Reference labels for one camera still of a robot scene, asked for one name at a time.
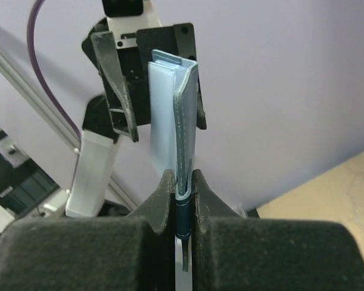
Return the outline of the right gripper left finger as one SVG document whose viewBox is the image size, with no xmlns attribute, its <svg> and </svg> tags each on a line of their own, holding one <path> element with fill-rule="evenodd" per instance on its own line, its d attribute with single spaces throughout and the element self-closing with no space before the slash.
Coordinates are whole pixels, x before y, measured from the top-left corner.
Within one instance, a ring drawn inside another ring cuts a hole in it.
<svg viewBox="0 0 364 291">
<path fill-rule="evenodd" d="M 0 238 L 0 290 L 174 290 L 174 174 L 124 217 L 20 219 Z"/>
</svg>

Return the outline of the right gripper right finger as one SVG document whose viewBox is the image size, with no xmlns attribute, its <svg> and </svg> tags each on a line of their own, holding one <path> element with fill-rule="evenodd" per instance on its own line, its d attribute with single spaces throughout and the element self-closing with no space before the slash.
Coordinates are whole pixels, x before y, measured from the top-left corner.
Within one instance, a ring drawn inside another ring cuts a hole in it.
<svg viewBox="0 0 364 291">
<path fill-rule="evenodd" d="M 192 174 L 194 290 L 364 290 L 364 260 L 336 222 L 242 218 Z"/>
</svg>

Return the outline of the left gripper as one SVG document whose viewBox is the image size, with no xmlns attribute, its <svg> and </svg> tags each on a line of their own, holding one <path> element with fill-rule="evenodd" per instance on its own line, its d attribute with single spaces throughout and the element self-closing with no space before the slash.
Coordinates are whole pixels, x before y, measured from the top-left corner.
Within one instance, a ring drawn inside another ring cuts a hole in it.
<svg viewBox="0 0 364 291">
<path fill-rule="evenodd" d="M 114 131 L 138 142 L 137 126 L 150 124 L 147 65 L 152 60 L 152 50 L 162 50 L 195 61 L 195 32 L 194 25 L 188 22 L 141 29 L 127 36 L 133 39 L 134 46 L 117 49 L 112 32 L 96 32 L 90 36 L 105 92 L 89 101 L 83 129 L 96 133 Z M 199 81 L 197 127 L 207 129 Z"/>
</svg>

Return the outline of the blue card holder wallet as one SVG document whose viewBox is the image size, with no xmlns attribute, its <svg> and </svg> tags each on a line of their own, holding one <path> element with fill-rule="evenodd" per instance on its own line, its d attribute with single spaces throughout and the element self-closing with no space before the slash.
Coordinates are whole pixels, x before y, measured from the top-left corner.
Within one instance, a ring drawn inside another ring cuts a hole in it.
<svg viewBox="0 0 364 291">
<path fill-rule="evenodd" d="M 198 62 L 161 50 L 148 63 L 150 148 L 158 173 L 173 170 L 176 234 L 181 240 L 182 269 L 190 264 L 190 201 L 198 109 Z"/>
</svg>

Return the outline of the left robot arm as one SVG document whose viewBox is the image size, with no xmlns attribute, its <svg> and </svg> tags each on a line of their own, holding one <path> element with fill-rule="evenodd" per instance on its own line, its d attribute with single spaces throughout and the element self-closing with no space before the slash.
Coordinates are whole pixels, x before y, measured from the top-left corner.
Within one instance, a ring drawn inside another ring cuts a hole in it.
<svg viewBox="0 0 364 291">
<path fill-rule="evenodd" d="M 99 214 L 120 137 L 138 142 L 150 125 L 150 150 L 159 173 L 173 171 L 181 209 L 192 193 L 196 131 L 206 128 L 191 23 L 142 28 L 116 39 L 94 26 L 82 43 L 96 67 L 104 93 L 87 105 L 69 217 Z"/>
</svg>

